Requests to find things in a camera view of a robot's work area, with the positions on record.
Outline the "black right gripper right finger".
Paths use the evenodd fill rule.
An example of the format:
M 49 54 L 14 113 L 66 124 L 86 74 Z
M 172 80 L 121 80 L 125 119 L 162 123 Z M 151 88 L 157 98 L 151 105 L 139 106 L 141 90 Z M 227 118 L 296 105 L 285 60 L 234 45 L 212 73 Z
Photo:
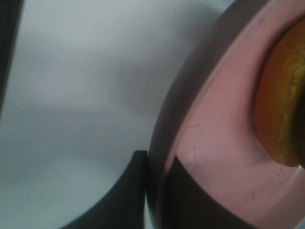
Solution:
M 223 208 L 194 181 L 176 157 L 166 181 L 163 229 L 244 229 L 245 222 Z

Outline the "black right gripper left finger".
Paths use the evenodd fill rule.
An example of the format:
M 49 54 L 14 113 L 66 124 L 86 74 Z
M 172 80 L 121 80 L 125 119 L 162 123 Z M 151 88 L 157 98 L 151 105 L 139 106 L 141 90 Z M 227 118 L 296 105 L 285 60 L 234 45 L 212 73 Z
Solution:
M 114 186 L 92 208 L 64 229 L 143 229 L 148 153 L 133 153 Z

